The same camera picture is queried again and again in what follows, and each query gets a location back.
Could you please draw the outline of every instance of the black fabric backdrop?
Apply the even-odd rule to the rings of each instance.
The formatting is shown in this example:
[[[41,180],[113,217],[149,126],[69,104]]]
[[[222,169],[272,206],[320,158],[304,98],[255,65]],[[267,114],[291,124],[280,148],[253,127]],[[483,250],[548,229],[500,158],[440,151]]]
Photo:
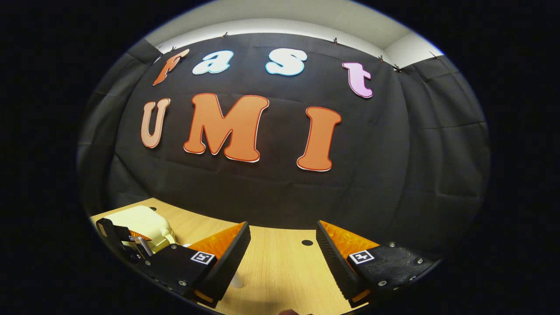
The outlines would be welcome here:
[[[166,60],[186,48],[190,52],[165,81],[152,86]],[[303,72],[268,74],[264,65],[276,48],[303,50]],[[142,49],[154,51],[149,45]],[[234,52],[227,70],[192,74],[205,55],[218,50]],[[150,62],[157,58],[157,53],[146,55]],[[490,163],[487,126],[474,93],[445,56],[397,73],[375,57],[325,40],[243,34],[177,48],[153,66],[148,60],[128,77],[109,72],[113,80],[133,87],[122,90],[118,105],[106,102],[107,96],[92,98],[96,106],[90,116],[99,119],[86,122],[78,153],[81,190],[91,214],[155,197],[251,225],[313,229],[320,219],[372,240],[391,239],[441,254],[463,236],[482,203]],[[372,98],[352,92],[343,62],[361,63],[371,74],[366,86]],[[243,95],[270,101],[259,123],[258,162],[230,160],[223,148],[216,156],[183,150],[194,112],[191,99],[203,92],[217,94],[224,114]],[[148,149],[140,138],[143,106],[162,98],[171,104],[161,141]],[[328,172],[296,165],[306,146],[310,121],[305,109],[310,106],[342,116]],[[155,115],[154,110],[150,130]]]

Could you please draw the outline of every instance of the pink letter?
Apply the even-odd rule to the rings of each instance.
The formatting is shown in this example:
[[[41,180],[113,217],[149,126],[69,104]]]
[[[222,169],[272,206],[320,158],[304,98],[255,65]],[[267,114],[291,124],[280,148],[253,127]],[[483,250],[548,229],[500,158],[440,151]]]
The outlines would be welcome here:
[[[342,67],[348,69],[348,84],[350,84],[352,91],[363,98],[370,98],[373,92],[366,88],[363,78],[371,80],[371,74],[364,71],[362,65],[356,62],[344,62]]]

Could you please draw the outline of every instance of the cutout letter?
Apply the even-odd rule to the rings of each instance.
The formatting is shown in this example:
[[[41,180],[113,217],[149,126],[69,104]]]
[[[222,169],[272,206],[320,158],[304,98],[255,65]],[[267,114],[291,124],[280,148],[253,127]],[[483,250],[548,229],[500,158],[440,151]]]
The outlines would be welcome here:
[[[245,95],[224,117],[216,94],[202,93],[193,97],[194,114],[189,141],[183,148],[186,152],[202,154],[206,146],[202,143],[202,132],[210,152],[218,154],[231,133],[230,145],[223,153],[231,160],[256,162],[260,153],[256,150],[256,132],[260,115],[268,107],[268,99],[262,96]]]
[[[161,99],[157,102],[156,128],[153,131],[153,135],[148,132],[148,128],[150,126],[150,116],[153,108],[156,106],[156,102],[151,101],[144,105],[144,117],[142,118],[142,129],[140,131],[140,135],[144,145],[151,149],[155,148],[160,143],[161,130],[164,126],[165,109],[170,103],[170,99]]]
[[[167,74],[169,72],[171,72],[171,70],[173,70],[175,68],[175,66],[177,66],[177,64],[179,63],[179,60],[186,56],[186,54],[189,53],[189,50],[185,50],[182,53],[178,53],[175,56],[169,58],[166,62],[165,62],[165,66],[164,68],[161,70],[160,75],[157,77],[157,79],[153,82],[153,86],[156,86],[158,84],[160,84],[161,82],[163,82],[163,80],[165,80],[165,78],[167,78]]]
[[[271,51],[268,58],[273,61],[264,66],[268,73],[294,76],[304,70],[302,61],[307,60],[307,54],[297,49],[278,48]]]
[[[317,172],[328,171],[333,166],[329,160],[329,151],[334,126],[342,121],[342,117],[337,112],[322,107],[309,107],[305,113],[311,119],[311,126],[305,153],[297,159],[297,166]]]
[[[206,57],[202,58],[202,60],[204,61],[197,64],[193,68],[193,74],[203,75],[206,72],[220,73],[230,67],[228,62],[233,56],[234,53],[230,50],[222,50],[219,52],[211,53]]]
[[[342,67],[348,69],[348,84],[352,91],[365,99],[370,98],[373,92],[366,88],[363,78],[371,80],[371,74],[364,71],[362,65],[356,62],[344,62]]]

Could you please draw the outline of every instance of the table surface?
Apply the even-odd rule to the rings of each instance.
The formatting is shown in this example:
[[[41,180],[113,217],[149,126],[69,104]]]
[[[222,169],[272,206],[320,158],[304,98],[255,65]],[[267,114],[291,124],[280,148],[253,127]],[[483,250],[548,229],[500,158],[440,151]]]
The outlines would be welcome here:
[[[167,219],[181,245],[193,244],[238,224],[196,214],[155,198],[92,216],[91,220],[94,223],[139,205],[157,208],[156,213]],[[243,287],[230,286],[215,311],[226,315],[277,315],[291,308],[300,315],[331,315],[353,310],[329,271],[315,240],[315,230],[273,229],[250,223],[251,242],[237,269]],[[303,240],[313,244],[303,245]]]

